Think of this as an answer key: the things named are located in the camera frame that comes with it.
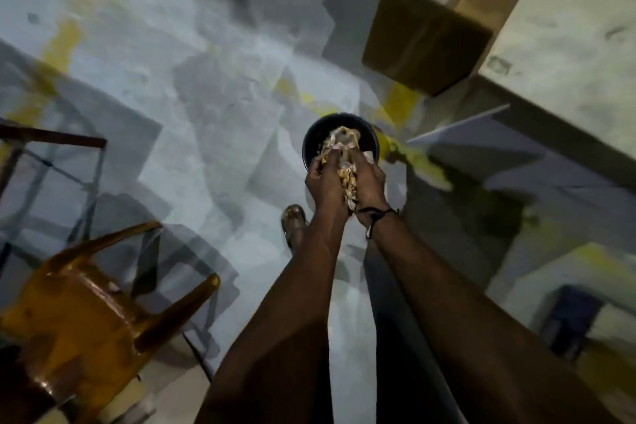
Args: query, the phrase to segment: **dark skin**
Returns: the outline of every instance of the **dark skin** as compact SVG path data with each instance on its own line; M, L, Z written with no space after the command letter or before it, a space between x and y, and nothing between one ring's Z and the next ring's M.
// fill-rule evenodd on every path
M337 152L306 179L316 202L298 249L228 351L196 424L309 422L335 263L348 217ZM389 208L384 173L354 152L359 208ZM368 227L368 214L356 215ZM543 344L445 264L397 215L373 227L466 419L503 424L616 424L596 396Z

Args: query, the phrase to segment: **sandal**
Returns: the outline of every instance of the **sandal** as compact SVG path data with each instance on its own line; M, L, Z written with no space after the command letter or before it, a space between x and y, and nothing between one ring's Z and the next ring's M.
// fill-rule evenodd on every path
M282 232L285 235L285 240L287 241L287 246L291 249L292 230L304 230L307 228L307 218L303 207L299 204L290 204L287 208L285 208L281 216L281 226Z

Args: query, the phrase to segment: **forearm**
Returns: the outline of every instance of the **forearm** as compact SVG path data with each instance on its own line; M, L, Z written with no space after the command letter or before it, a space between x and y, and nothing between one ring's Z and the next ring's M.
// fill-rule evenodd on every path
M309 412L346 218L346 208L318 209L290 263L223 359L198 423L262 420L261 413L272 412L301 422ZM203 419L205 410L214 418Z
M373 240L472 423L615 422L525 327L418 241L396 215Z

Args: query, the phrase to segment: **chair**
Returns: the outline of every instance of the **chair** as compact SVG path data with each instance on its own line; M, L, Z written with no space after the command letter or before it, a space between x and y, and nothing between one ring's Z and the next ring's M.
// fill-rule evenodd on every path
M160 226L144 223L59 252L34 273L0 319L0 331L20 346L31 381L58 405L75 396L75 424L94 422L220 285L218 276L210 275L152 315L91 262L103 248ZM12 424L12 417L3 416L3 422Z

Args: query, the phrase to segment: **hand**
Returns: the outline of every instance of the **hand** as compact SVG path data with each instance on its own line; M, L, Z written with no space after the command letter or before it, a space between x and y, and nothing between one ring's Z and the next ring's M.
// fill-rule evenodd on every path
M373 207L388 210L390 206L384 196L384 184L387 179L384 171L377 164L370 164L358 149L351 150L351 157L355 163L357 209ZM365 227L371 224L368 213L356 213L355 216Z
M346 210L345 190L338 176L338 160L340 150L332 149L327 155L327 162L322 166L321 156L314 158L309 165L309 172L305 178L305 185L309 189L316 203L316 210L319 208L333 208Z

